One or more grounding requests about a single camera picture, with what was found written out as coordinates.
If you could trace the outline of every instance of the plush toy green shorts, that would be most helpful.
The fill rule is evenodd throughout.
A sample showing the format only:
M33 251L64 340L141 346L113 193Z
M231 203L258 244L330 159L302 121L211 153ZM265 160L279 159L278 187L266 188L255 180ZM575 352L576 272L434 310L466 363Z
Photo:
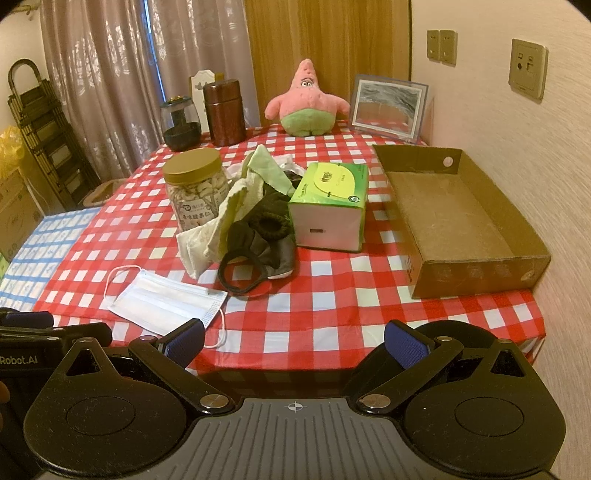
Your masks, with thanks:
M335 116L314 108L304 108L283 117L281 125L294 137L324 135L335 125Z

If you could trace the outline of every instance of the silver bolt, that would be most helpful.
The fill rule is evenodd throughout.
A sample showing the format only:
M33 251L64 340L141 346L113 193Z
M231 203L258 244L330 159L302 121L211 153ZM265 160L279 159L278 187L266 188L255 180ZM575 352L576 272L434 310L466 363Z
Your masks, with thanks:
M228 400L228 397L225 395L213 393L210 395L205 395L201 398L201 400L199 400L199 402L203 407L215 410L217 408L224 408L230 403L230 400Z
M385 408L390 405L390 399L386 395L375 393L372 395L366 395L359 400L367 408L377 410L378 408Z

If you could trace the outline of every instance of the plush toy arm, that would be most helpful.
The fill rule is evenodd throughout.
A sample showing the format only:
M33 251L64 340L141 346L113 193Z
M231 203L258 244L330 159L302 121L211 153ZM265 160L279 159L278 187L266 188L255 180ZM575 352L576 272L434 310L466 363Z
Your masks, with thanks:
M283 100L284 95L284 93L277 95L269 102L267 108L265 108L265 118L267 120L273 120L274 118L277 118L279 115L279 108L281 107L281 100Z
M341 97L337 97L336 95L328 95L336 104L336 111L338 113L342 113L343 115L349 115L350 105L349 102L343 100Z

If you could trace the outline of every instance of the framed picture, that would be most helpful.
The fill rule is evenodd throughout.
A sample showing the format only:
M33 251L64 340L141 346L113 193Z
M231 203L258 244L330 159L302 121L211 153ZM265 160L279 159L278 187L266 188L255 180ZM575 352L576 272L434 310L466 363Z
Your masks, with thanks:
M351 99L352 129L417 143L428 86L371 75L357 75Z

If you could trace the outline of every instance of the blue and white checkered cloth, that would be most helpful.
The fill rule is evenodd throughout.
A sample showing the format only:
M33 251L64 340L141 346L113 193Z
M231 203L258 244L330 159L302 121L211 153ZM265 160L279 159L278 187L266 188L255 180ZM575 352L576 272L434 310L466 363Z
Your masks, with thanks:
M99 211L97 207L45 217L2 279L0 307L30 312L57 266Z

